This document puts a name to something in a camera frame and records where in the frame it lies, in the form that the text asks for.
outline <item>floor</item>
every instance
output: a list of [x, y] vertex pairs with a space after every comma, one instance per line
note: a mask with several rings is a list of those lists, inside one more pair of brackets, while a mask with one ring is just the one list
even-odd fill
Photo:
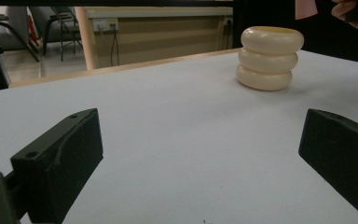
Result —
[[63, 49], [63, 62], [61, 62], [60, 43], [48, 44], [46, 55], [42, 55], [39, 50], [39, 63], [27, 50], [6, 51], [1, 54], [1, 58], [11, 84], [27, 79], [87, 70], [83, 49], [78, 44], [75, 54], [73, 49], [72, 44]]

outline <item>pink object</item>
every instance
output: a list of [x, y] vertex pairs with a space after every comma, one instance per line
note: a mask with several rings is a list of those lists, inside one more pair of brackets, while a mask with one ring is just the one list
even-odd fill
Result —
[[296, 0], [296, 20], [301, 20], [318, 13], [315, 0]]

